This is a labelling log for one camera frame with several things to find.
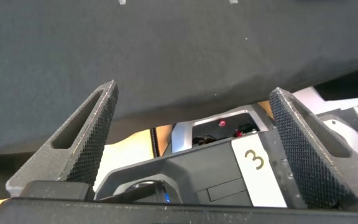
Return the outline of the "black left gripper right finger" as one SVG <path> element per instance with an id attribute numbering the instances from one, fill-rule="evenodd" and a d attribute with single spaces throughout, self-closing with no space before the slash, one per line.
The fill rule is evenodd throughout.
<path id="1" fill-rule="evenodd" d="M 358 153 L 293 94 L 269 94 L 288 165 L 308 208 L 358 212 Z"/>

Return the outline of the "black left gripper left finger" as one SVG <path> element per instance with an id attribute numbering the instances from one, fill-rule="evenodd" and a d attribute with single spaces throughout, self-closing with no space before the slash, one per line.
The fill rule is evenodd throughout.
<path id="1" fill-rule="evenodd" d="M 93 185 L 118 99 L 113 80 L 97 87 L 33 156 L 6 182 L 11 197 L 35 180 Z"/>

